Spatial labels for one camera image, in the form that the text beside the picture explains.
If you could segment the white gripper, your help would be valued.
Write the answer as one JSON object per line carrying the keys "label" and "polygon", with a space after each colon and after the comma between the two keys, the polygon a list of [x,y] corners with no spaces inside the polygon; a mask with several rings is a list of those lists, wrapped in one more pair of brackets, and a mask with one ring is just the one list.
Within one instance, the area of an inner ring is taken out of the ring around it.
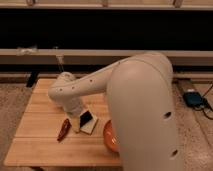
{"label": "white gripper", "polygon": [[80,131],[80,116],[84,109],[85,106],[80,98],[69,99],[65,104],[64,110],[70,118],[72,130],[75,133]]}

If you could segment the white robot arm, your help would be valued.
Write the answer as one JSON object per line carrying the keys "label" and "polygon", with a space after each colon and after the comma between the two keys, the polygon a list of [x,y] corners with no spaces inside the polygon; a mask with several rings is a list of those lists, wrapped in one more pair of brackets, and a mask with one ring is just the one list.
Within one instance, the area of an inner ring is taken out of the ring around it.
{"label": "white robot arm", "polygon": [[184,171],[168,57],[146,52],[77,79],[61,73],[48,90],[69,115],[82,96],[105,93],[123,171]]}

